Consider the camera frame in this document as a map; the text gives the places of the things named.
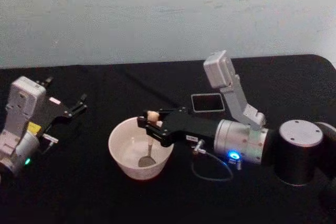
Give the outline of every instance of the black table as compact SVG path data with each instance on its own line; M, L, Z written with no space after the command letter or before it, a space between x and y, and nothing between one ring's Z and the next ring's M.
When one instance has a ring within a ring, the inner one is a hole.
M233 59L248 102L276 129L291 119L336 125L336 71L315 56ZM193 93L216 92L208 84L203 61L112 66L67 66L0 70L0 126L4 125L9 85L19 76L53 76L48 94L72 105L88 95L88 111L69 125L49 132L59 144L32 160L1 194L0 222L121 223L150 222L319 223L325 214L318 193L328 182L316 171L304 187L282 183L272 167L243 164L229 183L196 178L191 151L176 144L163 172L149 182L129 179L112 160L108 138L121 121L177 105L191 106ZM231 119L229 112L203 114Z

